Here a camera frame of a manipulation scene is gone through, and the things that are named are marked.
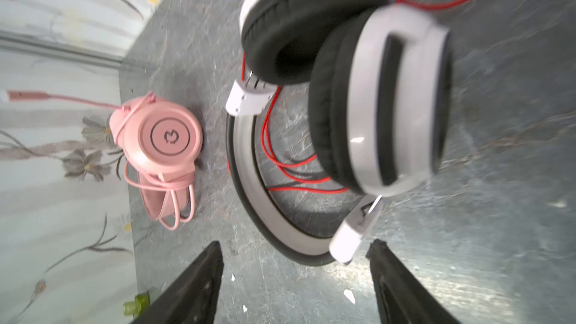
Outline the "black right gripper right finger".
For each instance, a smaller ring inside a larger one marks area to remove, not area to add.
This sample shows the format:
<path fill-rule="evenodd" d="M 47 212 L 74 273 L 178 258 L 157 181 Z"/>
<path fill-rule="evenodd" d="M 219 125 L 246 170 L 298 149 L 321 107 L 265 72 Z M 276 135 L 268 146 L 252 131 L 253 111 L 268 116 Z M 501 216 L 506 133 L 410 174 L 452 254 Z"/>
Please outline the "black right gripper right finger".
<path fill-rule="evenodd" d="M 386 242 L 367 252 L 381 323 L 457 323 L 396 257 Z"/>

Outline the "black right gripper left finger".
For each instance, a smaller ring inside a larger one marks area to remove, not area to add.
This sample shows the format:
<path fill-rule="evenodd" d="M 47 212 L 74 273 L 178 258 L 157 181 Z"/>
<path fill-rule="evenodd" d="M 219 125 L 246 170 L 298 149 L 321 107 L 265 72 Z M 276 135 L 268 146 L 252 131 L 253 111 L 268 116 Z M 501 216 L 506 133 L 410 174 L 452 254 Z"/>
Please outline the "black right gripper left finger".
<path fill-rule="evenodd" d="M 213 323 L 223 271 L 221 245 L 213 241 L 133 323 Z"/>

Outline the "pink headphones with cable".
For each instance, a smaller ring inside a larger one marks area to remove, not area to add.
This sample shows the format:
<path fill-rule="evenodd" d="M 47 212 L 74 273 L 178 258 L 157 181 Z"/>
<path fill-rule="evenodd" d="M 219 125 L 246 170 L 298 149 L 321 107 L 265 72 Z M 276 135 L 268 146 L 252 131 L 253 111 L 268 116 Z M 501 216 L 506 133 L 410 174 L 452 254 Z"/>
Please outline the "pink headphones with cable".
<path fill-rule="evenodd" d="M 195 160 L 203 146 L 197 118 L 153 92 L 120 106 L 81 102 L 113 111 L 112 138 L 123 150 L 126 166 L 138 174 L 138 180 L 128 184 L 139 188 L 149 217 L 171 231 L 190 222 L 195 213 Z"/>

